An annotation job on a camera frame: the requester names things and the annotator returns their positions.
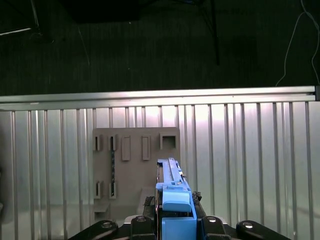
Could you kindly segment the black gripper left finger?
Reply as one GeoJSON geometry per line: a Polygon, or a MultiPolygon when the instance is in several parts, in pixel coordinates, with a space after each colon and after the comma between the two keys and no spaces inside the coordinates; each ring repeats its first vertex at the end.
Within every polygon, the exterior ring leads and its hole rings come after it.
{"type": "Polygon", "coordinates": [[[144,199],[142,215],[132,215],[119,226],[112,220],[101,220],[87,227],[71,240],[155,240],[155,198],[144,199]]]}

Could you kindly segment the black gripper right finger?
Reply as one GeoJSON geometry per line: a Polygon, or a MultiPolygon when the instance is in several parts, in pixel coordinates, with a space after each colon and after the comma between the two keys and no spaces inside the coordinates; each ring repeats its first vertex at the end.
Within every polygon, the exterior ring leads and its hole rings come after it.
{"type": "Polygon", "coordinates": [[[192,199],[197,216],[198,240],[287,240],[288,238],[258,222],[240,221],[236,227],[223,223],[222,218],[206,215],[200,201],[201,193],[194,191],[192,199]]]}

